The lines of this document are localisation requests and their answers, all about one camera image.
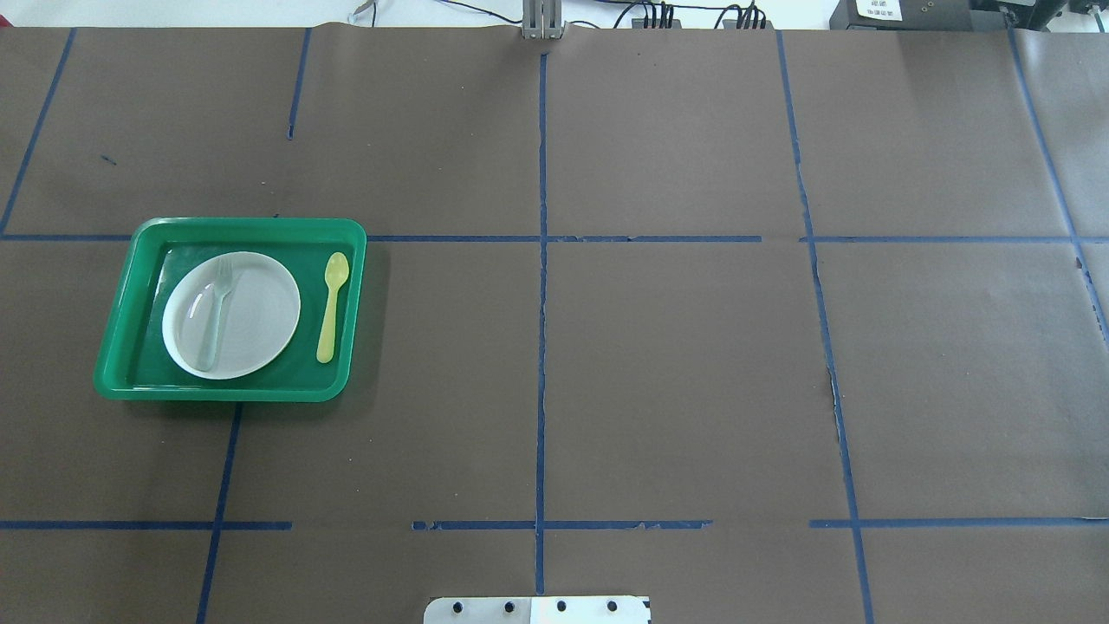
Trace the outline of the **pale mint plastic fork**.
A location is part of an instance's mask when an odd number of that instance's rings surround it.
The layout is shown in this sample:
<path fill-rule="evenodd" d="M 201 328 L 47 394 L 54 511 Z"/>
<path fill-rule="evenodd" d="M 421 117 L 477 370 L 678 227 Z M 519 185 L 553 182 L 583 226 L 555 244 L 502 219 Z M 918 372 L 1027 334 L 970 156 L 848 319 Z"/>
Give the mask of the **pale mint plastic fork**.
<path fill-rule="evenodd" d="M 199 348 L 199 360 L 195 367 L 207 372 L 217 364 L 218 340 L 221 340 L 224 305 L 234 288 L 234 266 L 230 254 L 220 256 L 217 274 L 211 284 L 211 309 L 204 331 L 204 339 Z"/>

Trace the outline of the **yellow plastic spoon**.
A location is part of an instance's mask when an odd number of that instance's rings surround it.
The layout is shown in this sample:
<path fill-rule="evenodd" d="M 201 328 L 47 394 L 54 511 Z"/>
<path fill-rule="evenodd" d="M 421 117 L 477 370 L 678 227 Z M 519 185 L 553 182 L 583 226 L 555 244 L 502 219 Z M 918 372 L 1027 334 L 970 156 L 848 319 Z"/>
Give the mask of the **yellow plastic spoon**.
<path fill-rule="evenodd" d="M 322 311 L 321 333 L 316 348 L 316 360 L 318 364 L 329 364 L 335 356 L 338 328 L 338 295 L 340 288 L 350 277 L 350 264 L 348 257 L 343 252 L 335 252 L 325 265 L 324 276 L 325 287 L 328 289 L 324 311 Z"/>

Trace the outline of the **white round plate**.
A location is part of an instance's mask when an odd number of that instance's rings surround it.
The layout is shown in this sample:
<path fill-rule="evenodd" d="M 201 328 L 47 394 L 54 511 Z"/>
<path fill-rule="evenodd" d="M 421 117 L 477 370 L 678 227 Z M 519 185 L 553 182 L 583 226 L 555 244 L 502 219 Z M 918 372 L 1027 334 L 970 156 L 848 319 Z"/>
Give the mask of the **white round plate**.
<path fill-rule="evenodd" d="M 230 254 L 234 288 L 224 305 L 217 364 L 195 367 L 211 309 L 211 284 L 220 256 Z M 233 250 L 186 272 L 169 293 L 161 331 L 164 348 L 184 372 L 205 380 L 254 374 L 285 350 L 301 323 L 301 288 L 284 264 L 254 250 Z"/>

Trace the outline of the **green plastic tray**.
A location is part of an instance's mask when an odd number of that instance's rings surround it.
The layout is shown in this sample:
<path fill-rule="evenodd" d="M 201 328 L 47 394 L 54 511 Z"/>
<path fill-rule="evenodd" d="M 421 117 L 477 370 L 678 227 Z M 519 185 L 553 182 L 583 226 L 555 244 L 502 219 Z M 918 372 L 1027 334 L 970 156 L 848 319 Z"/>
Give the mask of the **green plastic tray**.
<path fill-rule="evenodd" d="M 164 348 L 161 320 L 169 293 L 199 263 L 254 250 L 285 265 L 301 288 L 301 323 L 272 364 L 232 380 L 184 372 Z M 338 295 L 335 356 L 318 364 L 316 348 L 328 289 L 329 257 L 343 252 L 350 277 Z M 350 374 L 366 233 L 350 218 L 154 218 L 128 246 L 94 371 L 96 390 L 118 400 L 250 400 L 322 402 Z"/>

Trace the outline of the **dark grey control box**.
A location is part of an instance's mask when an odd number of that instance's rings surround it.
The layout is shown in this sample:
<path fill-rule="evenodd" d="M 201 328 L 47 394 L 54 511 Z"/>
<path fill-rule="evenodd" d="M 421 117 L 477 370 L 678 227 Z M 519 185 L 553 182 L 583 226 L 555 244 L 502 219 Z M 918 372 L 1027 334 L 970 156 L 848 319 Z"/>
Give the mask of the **dark grey control box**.
<path fill-rule="evenodd" d="M 993 1 L 840 1 L 828 28 L 990 32 L 1005 30 L 1007 24 Z"/>

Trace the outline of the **grey aluminium frame post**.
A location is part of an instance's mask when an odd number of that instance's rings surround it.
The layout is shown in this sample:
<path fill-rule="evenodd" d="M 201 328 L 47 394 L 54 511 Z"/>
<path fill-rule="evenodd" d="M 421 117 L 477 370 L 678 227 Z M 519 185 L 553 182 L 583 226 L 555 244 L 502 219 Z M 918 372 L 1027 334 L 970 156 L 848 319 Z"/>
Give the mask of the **grey aluminium frame post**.
<path fill-rule="evenodd" d="M 558 40 L 566 31 L 562 0 L 523 0 L 523 40 Z"/>

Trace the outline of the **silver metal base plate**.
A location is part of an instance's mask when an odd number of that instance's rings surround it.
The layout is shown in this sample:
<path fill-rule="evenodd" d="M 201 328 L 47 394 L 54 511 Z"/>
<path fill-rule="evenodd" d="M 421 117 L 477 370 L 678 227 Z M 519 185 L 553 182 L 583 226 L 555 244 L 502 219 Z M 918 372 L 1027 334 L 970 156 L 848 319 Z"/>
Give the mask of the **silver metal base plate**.
<path fill-rule="evenodd" d="M 440 597 L 424 623 L 651 623 L 650 600 L 634 595 Z"/>

